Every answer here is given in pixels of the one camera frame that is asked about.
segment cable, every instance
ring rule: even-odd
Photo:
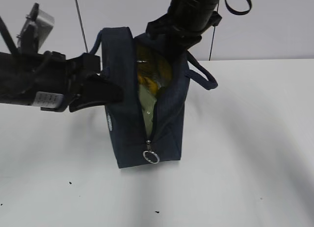
[[[84,33],[84,28],[83,28],[83,23],[82,23],[82,17],[80,16],[80,11],[79,11],[78,0],[75,0],[75,5],[77,7],[78,19],[79,19],[80,29],[81,29],[82,35],[83,35],[83,40],[84,40],[84,44],[85,44],[85,50],[86,50],[86,53],[88,53],[87,43],[86,43],[86,38],[85,38],[85,33]]]
[[[43,62],[38,66],[38,68],[34,72],[35,76],[39,75],[40,72],[42,72],[45,69],[45,67],[47,66],[47,64],[49,63],[49,61],[52,58],[52,53],[50,51],[46,51],[44,53],[44,57],[45,58],[44,58]]]
[[[12,56],[15,59],[19,59],[20,58],[20,53],[18,51],[18,49],[16,48],[12,37],[5,25],[5,23],[3,22],[2,18],[0,17],[0,34],[2,35],[4,42],[6,44],[6,46],[8,47],[9,51],[11,52]]]
[[[214,26],[214,30],[212,32],[212,39],[211,39],[211,46],[210,46],[210,53],[209,53],[209,61],[211,60],[211,53],[212,53],[212,46],[214,44],[215,32],[216,32],[216,26]]]

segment white wall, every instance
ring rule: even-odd
[[[145,31],[146,24],[163,15],[170,0],[78,0],[89,48],[100,29],[106,26],[130,26],[134,35]],[[223,0],[219,12],[223,20],[217,28],[212,59],[285,59],[314,57],[313,0],[252,0],[246,16],[230,14]],[[229,0],[244,10],[244,0]],[[70,57],[84,51],[74,0],[0,0],[0,15],[12,34],[17,34],[24,15],[34,2],[56,18],[56,26],[45,50],[59,50]],[[207,60],[212,30],[192,49]],[[0,41],[0,51],[5,50]]]
[[[314,226],[314,60],[202,64],[180,162],[119,170],[103,107],[1,105],[0,226]]]

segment white table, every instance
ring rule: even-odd
[[[0,226],[314,226],[314,60],[202,64],[180,162],[119,170],[103,107],[0,105]]]

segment bag handle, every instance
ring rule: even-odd
[[[206,90],[216,88],[218,86],[216,79],[202,65],[200,65],[200,63],[194,58],[194,56],[190,52],[187,51],[186,56],[188,62],[190,62],[199,71],[201,71],[207,79],[191,69],[186,70],[185,76],[194,80],[195,82],[203,86]]]
[[[249,13],[249,12],[251,11],[251,9],[252,9],[252,1],[251,1],[251,0],[246,0],[246,1],[247,1],[247,3],[249,4],[249,9],[248,9],[248,10],[245,10],[245,11],[237,11],[237,10],[232,9],[232,8],[229,6],[227,0],[225,0],[225,4],[226,4],[227,9],[228,9],[232,14],[234,14],[234,15],[246,15],[246,14]]]

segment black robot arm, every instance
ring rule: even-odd
[[[169,57],[186,51],[202,39],[202,34],[216,26],[221,16],[214,11],[219,0],[172,0],[165,15],[148,23],[151,39],[166,38],[165,53]],[[122,89],[106,80],[95,50],[66,60],[64,54],[47,51],[39,54],[54,25],[54,19],[35,4],[18,35],[15,46],[3,20],[0,34],[11,54],[0,52],[0,103],[32,105],[42,110],[71,112],[82,108],[123,100]]]
[[[119,102],[120,87],[101,75],[100,58],[89,53],[66,60],[64,54],[38,49],[53,28],[54,19],[35,4],[15,46],[3,20],[0,33],[11,54],[0,52],[0,103],[31,105],[42,110],[71,112]]]

